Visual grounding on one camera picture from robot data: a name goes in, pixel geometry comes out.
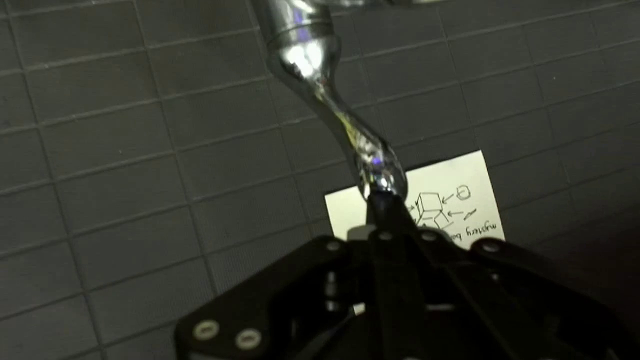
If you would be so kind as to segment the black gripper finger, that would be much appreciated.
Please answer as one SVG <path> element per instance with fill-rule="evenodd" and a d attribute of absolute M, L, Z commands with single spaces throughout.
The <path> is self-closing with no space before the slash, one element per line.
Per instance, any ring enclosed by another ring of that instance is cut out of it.
<path fill-rule="evenodd" d="M 375 225 L 367 236 L 367 252 L 381 360 L 424 360 L 422 292 L 408 253 L 414 221 L 403 201 L 386 191 L 367 198 L 367 221 Z"/>

